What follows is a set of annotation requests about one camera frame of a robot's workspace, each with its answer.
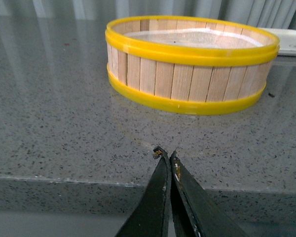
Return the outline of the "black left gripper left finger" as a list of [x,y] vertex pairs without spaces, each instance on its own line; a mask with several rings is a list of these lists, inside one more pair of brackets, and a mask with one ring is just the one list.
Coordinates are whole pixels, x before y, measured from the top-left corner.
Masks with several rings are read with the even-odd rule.
[[170,216],[171,166],[160,146],[153,149],[159,162],[145,192],[132,214],[117,232],[117,237],[166,237]]

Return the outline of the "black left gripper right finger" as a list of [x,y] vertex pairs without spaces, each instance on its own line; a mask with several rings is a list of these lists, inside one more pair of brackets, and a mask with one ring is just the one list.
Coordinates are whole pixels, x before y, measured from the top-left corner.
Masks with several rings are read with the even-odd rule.
[[173,152],[170,156],[171,206],[178,237],[247,237],[206,191]]

